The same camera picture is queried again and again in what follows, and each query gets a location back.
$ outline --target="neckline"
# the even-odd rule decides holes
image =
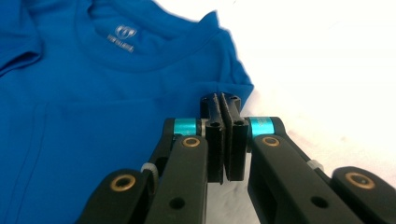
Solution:
[[[74,26],[78,44],[90,58],[117,70],[144,72],[165,67],[197,51],[220,30],[216,11],[195,22],[171,15],[153,1],[112,0],[111,5],[122,16],[165,36],[176,36],[163,42],[156,54],[128,53],[97,34],[90,16],[95,1],[77,0]]]

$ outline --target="white zip tie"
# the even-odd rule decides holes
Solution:
[[[151,162],[146,162],[143,164],[142,168],[140,169],[140,172],[143,172],[145,170],[151,171],[152,183],[153,183],[152,192],[155,193],[157,191],[160,182],[157,166]]]
[[[311,167],[312,170],[315,170],[315,169],[318,169],[318,168],[319,168],[321,171],[324,172],[323,165],[320,164],[320,163],[319,163],[318,161],[316,161],[316,160],[310,160],[310,161],[307,162],[307,164],[309,165],[309,167]]]

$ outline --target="white sheet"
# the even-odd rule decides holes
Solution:
[[[327,175],[352,165],[396,187],[393,1],[158,2],[191,20],[218,11],[256,86],[244,116],[280,117]],[[206,223],[259,223],[247,181],[209,185]]]

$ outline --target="t-shirt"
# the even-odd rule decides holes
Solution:
[[[140,170],[166,118],[253,88],[216,11],[2,0],[0,18],[1,223],[73,223],[106,175]]]

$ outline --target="screw hole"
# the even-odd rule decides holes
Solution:
[[[186,140],[186,143],[189,144],[189,145],[194,145],[194,144],[197,143],[197,140],[194,139],[194,138],[190,138],[190,139]]]
[[[174,198],[171,200],[171,202],[169,203],[169,206],[171,206],[171,208],[173,209],[181,209],[184,207],[186,203],[184,202],[184,200],[182,198]]]
[[[326,200],[324,200],[323,198],[320,198],[318,196],[314,196],[311,198],[311,202],[319,208],[327,208],[329,207],[329,204],[327,203]]]
[[[244,121],[242,121],[242,120],[237,120],[237,121],[235,121],[233,124],[235,124],[235,125],[244,125]]]
[[[131,183],[131,179],[129,178],[121,178],[116,182],[116,186],[119,188],[124,188],[125,186],[129,185]]]
[[[220,126],[220,123],[218,123],[218,122],[213,122],[213,123],[210,123],[210,126],[212,126],[212,127],[219,127],[219,126]]]

